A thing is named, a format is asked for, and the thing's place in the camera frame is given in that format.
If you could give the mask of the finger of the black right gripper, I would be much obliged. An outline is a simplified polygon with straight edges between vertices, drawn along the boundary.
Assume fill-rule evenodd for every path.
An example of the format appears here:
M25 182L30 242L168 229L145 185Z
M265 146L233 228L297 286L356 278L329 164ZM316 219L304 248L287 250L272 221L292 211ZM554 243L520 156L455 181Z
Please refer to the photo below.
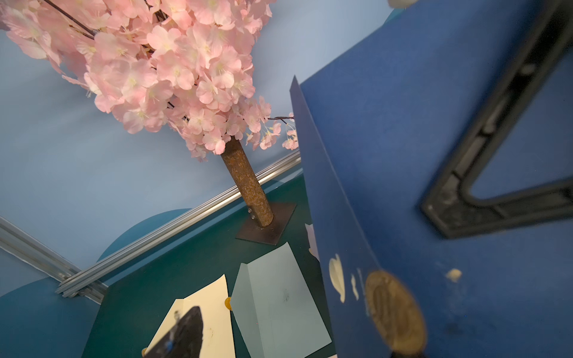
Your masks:
M446 239L572 217L571 178L488 199L470 192L570 47L572 2L541 1L492 92L420 205Z

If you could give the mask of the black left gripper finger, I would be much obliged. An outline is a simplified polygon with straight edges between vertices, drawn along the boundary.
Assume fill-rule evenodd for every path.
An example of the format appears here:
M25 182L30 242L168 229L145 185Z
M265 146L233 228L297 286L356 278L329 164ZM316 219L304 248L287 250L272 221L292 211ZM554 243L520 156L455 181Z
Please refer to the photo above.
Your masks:
M185 314L173 313L174 325L165 335L143 353L143 357L199 358L203 344L204 321L199 306L191 307Z

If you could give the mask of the cream yellow envelope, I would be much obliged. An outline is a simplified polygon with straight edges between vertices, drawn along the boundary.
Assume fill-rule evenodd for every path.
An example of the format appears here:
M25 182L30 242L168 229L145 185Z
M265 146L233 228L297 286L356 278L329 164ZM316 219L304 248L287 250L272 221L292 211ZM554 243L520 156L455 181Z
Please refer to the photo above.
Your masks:
M228 285L224 275L192 295L175 300L147 348L157 343L174 325L176 310L185 314L191 307L199 306L204 321L200 357L235 357L231 310L225 305L227 300Z

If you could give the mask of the light teal envelope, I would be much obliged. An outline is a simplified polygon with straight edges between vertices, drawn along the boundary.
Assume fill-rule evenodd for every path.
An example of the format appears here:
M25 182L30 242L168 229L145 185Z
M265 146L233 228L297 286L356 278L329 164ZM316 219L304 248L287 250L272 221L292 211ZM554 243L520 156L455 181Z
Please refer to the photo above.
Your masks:
M251 357L308 357L332 343L287 243L240 265L231 312Z

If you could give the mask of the dark blue envelope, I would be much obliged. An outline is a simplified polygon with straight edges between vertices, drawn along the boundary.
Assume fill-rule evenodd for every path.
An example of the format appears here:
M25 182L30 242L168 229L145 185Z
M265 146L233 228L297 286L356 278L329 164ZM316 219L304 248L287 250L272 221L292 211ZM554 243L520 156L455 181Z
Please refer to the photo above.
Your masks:
M572 217L446 239L420 205L541 1L418 1L291 99L339 357L570 357ZM572 47L470 189L572 179Z

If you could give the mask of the lavender envelope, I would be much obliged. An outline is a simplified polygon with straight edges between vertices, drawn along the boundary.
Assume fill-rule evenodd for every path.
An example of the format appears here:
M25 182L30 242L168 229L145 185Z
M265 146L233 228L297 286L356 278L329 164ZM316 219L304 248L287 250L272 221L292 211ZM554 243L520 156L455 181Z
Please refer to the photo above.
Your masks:
M316 234L314 231L314 227L312 224L310 224L310 225L306 224L305 228L307 231L307 240L309 243L309 252L313 257L315 257L317 260L319 260L318 248L317 248L317 244L316 244Z

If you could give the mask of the pink blossom artificial tree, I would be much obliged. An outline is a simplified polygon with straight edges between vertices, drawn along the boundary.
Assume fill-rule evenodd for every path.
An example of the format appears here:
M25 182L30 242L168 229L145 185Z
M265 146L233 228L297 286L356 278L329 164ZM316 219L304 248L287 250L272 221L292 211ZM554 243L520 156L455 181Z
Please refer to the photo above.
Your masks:
M272 204L244 146L298 148L293 115L256 96L252 50L269 1L3 1L1 26L29 57L94 95L126 131L170 127L191 155L220 156L249 218L238 238L276 245L294 207Z

